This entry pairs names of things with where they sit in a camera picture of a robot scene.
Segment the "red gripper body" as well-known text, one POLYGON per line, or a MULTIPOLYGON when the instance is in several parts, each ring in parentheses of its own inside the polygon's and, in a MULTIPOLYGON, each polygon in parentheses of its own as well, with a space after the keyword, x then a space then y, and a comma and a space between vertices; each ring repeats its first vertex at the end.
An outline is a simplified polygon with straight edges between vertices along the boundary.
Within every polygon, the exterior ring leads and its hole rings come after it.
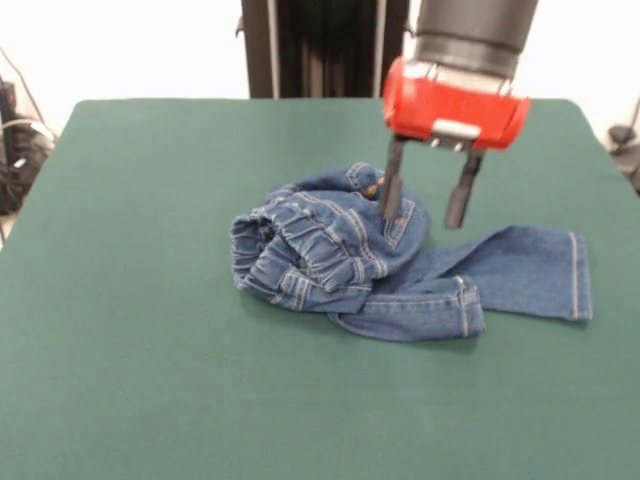
POLYGON ((417 140, 453 137, 480 150, 504 150, 514 142, 529 114, 529 98, 459 88, 429 70, 402 57, 391 64, 383 89, 383 117, 391 131, 417 140))

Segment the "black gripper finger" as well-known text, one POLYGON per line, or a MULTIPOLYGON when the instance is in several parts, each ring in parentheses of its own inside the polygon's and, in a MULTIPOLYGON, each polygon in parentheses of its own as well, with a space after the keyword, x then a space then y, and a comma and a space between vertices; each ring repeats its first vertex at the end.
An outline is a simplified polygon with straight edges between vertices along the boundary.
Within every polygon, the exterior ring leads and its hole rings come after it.
POLYGON ((473 185, 482 163, 482 152, 471 151, 468 153, 458 183, 452 190, 447 204, 444 217, 444 225, 447 229, 457 230, 463 226, 473 185))
POLYGON ((389 144, 384 186, 378 204, 383 219, 395 219, 398 215, 402 199, 401 166, 405 142, 404 137, 393 135, 389 144))

